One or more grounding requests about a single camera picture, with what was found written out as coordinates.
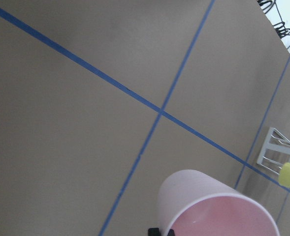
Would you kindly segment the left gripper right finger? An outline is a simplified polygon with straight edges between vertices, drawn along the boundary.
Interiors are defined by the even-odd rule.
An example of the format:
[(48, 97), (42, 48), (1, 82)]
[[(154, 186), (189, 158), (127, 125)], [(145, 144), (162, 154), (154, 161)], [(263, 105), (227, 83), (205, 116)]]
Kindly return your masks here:
[(167, 236), (175, 236), (175, 232), (173, 229), (170, 229)]

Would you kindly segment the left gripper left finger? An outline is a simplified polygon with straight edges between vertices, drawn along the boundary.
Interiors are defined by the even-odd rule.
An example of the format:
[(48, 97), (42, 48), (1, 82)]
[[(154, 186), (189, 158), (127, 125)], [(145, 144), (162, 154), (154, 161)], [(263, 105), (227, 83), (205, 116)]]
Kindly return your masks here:
[(160, 236), (159, 228), (149, 228), (147, 233), (148, 236)]

